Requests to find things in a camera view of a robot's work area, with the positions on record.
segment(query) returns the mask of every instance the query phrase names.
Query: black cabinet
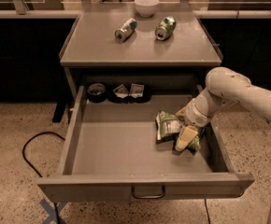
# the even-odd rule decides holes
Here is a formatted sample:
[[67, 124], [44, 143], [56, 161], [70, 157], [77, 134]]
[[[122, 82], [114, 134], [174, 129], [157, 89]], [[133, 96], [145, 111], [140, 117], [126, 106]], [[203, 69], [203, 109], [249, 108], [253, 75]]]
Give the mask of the black cabinet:
[[222, 66], [271, 90], [271, 19], [203, 19], [202, 23], [219, 44]]
[[59, 52], [74, 19], [0, 19], [0, 101], [68, 100]]

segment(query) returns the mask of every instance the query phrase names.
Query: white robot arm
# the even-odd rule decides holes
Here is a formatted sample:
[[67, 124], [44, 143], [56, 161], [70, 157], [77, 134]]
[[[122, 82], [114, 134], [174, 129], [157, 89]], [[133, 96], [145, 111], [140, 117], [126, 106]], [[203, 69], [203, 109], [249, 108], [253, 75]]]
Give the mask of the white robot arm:
[[271, 123], [271, 91], [251, 85], [247, 77], [224, 67], [207, 74], [206, 88], [185, 107], [185, 123], [205, 127], [217, 112], [234, 104]]

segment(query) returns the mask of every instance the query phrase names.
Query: white bowl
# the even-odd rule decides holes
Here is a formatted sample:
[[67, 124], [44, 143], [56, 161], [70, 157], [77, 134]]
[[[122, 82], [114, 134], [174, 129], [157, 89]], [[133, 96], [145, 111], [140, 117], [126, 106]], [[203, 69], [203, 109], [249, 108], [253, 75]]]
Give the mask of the white bowl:
[[159, 3], [159, 0], [135, 0], [135, 10], [140, 16], [148, 18], [155, 13]]

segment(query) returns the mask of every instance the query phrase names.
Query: cable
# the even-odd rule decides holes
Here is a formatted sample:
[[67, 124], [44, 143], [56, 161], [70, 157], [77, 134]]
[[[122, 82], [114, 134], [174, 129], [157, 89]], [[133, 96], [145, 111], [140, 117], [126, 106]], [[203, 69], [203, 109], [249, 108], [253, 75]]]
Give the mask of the cable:
[[[34, 167], [34, 165], [28, 161], [28, 159], [26, 158], [25, 156], [25, 149], [27, 148], [28, 144], [31, 143], [32, 140], [34, 140], [35, 138], [37, 138], [38, 136], [40, 135], [45, 135], [45, 134], [53, 134], [53, 135], [56, 135], [58, 136], [59, 138], [61, 138], [62, 140], [64, 140], [63, 137], [61, 137], [58, 133], [55, 133], [55, 132], [42, 132], [42, 133], [38, 133], [36, 135], [34, 135], [33, 137], [31, 137], [23, 146], [22, 148], [22, 156], [23, 156], [23, 159], [26, 161], [27, 164], [29, 164], [29, 166], [37, 173], [37, 175], [39, 177], [43, 177], [43, 175]], [[57, 203], [53, 203], [53, 206], [54, 206], [54, 212], [55, 212], [55, 216], [56, 216], [56, 219], [57, 219], [57, 224], [61, 224], [61, 220], [60, 220], [60, 216], [59, 216], [59, 213], [58, 213], [58, 205]]]
[[205, 204], [205, 209], [207, 210], [207, 218], [208, 218], [208, 224], [210, 224], [210, 216], [209, 216], [209, 212], [208, 212], [208, 207], [207, 207], [207, 199], [204, 199], [204, 204]]

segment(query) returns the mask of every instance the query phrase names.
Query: drawer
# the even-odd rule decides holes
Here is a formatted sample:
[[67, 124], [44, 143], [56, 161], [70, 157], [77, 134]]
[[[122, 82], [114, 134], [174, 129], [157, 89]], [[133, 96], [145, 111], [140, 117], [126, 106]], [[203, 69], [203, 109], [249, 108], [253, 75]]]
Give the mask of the drawer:
[[[113, 85], [115, 79], [148, 84], [150, 101], [96, 104], [87, 99], [88, 83]], [[211, 123], [195, 154], [176, 152], [173, 141], [156, 141], [157, 113], [174, 114], [185, 106], [194, 95], [189, 81], [183, 76], [86, 78], [78, 89], [59, 169], [55, 176], [39, 179], [38, 186], [56, 203], [242, 195], [254, 177], [234, 172]]]

